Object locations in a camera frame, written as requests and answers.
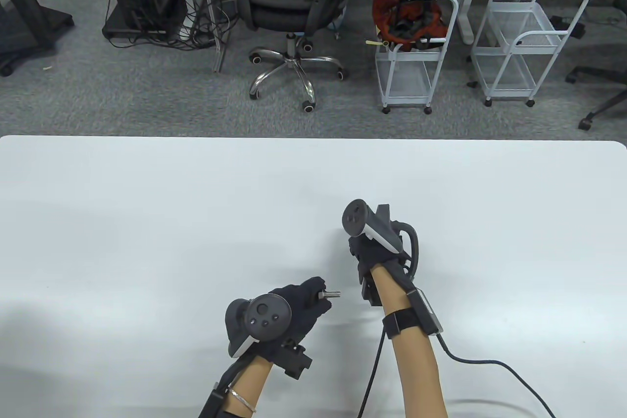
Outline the person's right hand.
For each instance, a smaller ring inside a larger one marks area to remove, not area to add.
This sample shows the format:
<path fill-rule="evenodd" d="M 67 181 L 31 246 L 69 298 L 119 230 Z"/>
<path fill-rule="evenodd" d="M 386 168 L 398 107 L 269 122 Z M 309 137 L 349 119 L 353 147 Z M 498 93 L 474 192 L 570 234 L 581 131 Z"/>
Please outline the person's right hand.
<path fill-rule="evenodd" d="M 412 278 L 405 270 L 405 258 L 401 254 L 390 252 L 378 241 L 369 239 L 364 234 L 358 237 L 350 237 L 348 243 L 351 255 L 358 260 L 360 284 L 363 284 L 367 274 L 376 265 L 381 264 L 406 293 L 416 289 Z"/>

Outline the person's left hand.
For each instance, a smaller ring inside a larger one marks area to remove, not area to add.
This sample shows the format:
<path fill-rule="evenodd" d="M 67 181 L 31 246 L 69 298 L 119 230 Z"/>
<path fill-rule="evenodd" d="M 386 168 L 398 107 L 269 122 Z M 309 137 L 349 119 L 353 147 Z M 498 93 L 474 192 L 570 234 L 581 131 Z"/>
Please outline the person's left hand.
<path fill-rule="evenodd" d="M 287 330 L 271 341 L 259 342 L 252 347 L 258 357 L 275 363 L 278 351 L 285 345 L 298 345 L 316 324 L 318 318 L 329 311 L 332 304 L 327 299 L 318 299 L 318 294 L 326 290 L 322 277 L 311 277 L 302 284 L 288 284 L 269 291 L 279 295 L 289 304 L 291 320 Z"/>

